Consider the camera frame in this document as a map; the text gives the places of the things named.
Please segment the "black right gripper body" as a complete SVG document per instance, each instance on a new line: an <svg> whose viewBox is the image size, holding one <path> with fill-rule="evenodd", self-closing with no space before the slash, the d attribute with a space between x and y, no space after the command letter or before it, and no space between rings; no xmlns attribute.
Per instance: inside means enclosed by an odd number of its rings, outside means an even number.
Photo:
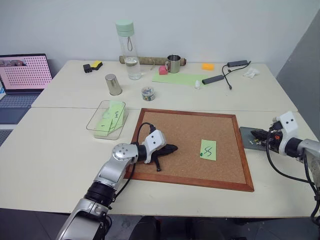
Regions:
<svg viewBox="0 0 320 240"><path fill-rule="evenodd" d="M283 126L280 121L274 122L268 130L265 146L269 151L273 151L275 153L279 153L280 143L283 139L282 130Z"/></svg>

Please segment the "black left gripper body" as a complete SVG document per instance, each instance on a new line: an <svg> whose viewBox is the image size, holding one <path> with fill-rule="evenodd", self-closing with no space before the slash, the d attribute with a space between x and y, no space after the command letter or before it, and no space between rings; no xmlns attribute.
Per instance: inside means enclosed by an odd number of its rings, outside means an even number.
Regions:
<svg viewBox="0 0 320 240"><path fill-rule="evenodd" d="M171 146L165 145L159 150L155 150L151 155L151 160L154 162L158 156L166 156L171 153Z"/></svg>

